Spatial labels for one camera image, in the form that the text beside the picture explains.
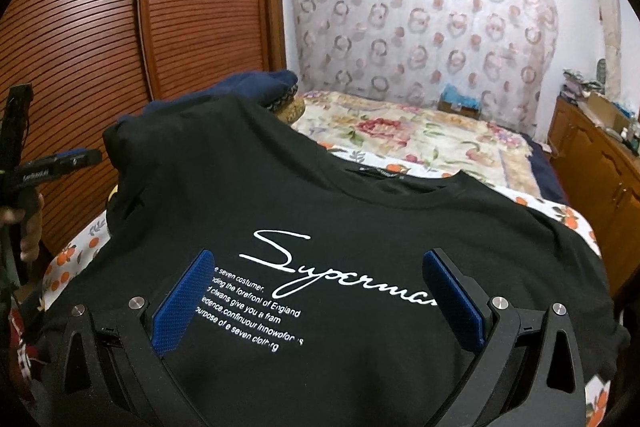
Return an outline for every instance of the patterned curtain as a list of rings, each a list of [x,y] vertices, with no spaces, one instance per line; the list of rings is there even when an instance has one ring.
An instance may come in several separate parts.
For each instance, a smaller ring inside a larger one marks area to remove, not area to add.
[[[554,0],[294,0],[305,90],[433,107],[451,86],[532,132],[558,35]]]

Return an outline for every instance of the human hand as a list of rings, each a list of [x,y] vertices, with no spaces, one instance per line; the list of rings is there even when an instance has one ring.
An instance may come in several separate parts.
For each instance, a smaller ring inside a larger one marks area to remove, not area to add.
[[[20,259],[30,263],[38,258],[40,253],[40,238],[42,237],[42,209],[44,198],[38,195],[38,211],[27,221],[26,235],[20,241]],[[0,225],[15,225],[24,218],[24,210],[0,206]]]

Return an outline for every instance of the navy blue fabric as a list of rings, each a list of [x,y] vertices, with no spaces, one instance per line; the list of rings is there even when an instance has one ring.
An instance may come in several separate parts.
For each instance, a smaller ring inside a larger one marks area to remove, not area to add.
[[[214,84],[207,89],[190,92],[170,102],[154,100],[146,105],[142,113],[152,112],[167,105],[193,100],[201,96],[220,96],[222,94],[244,96],[257,102],[261,106],[265,106],[283,96],[291,87],[295,86],[297,82],[298,78],[296,74],[289,70],[237,73],[228,76],[222,82]]]
[[[533,154],[529,156],[529,163],[531,163],[533,176],[538,182],[540,195],[545,198],[545,200],[559,204],[569,204],[564,190],[562,190],[560,186],[556,172],[551,166],[551,163],[549,163],[549,160],[546,159],[540,144],[535,143],[527,134],[523,133],[522,137],[533,149]]]

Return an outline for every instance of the white sheet with orange print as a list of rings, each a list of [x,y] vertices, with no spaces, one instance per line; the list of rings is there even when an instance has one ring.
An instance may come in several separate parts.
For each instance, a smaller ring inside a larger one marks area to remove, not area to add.
[[[367,165],[371,167],[382,167],[394,172],[403,172],[420,178],[443,178],[452,176],[454,172],[445,172],[437,169],[430,169],[422,165],[411,163],[405,160],[398,160],[390,156],[381,156],[361,150],[348,149],[344,147],[330,147],[329,152],[334,155]],[[594,255],[600,257],[600,250],[589,223],[578,212],[568,206],[563,206],[551,201],[535,198],[523,192],[517,192],[507,187],[496,187],[490,185],[493,190],[500,192],[507,198],[519,204],[525,204],[534,208],[547,216],[560,221],[570,229],[574,230],[585,240]],[[47,267],[42,282],[42,304],[47,310],[51,304],[64,290],[68,282],[78,275],[98,254],[100,249],[110,239],[107,227],[106,212],[103,212],[94,219],[82,232],[80,232]],[[585,389],[587,403],[587,427],[595,427],[600,423],[606,408],[607,396],[609,393],[609,382],[603,382],[598,377],[594,377]]]

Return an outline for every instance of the cardboard box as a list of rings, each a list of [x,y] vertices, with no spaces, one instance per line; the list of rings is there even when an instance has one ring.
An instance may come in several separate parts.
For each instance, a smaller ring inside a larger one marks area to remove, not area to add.
[[[600,119],[605,127],[620,133],[628,127],[629,119],[613,103],[597,92],[592,92],[587,99],[587,107]]]

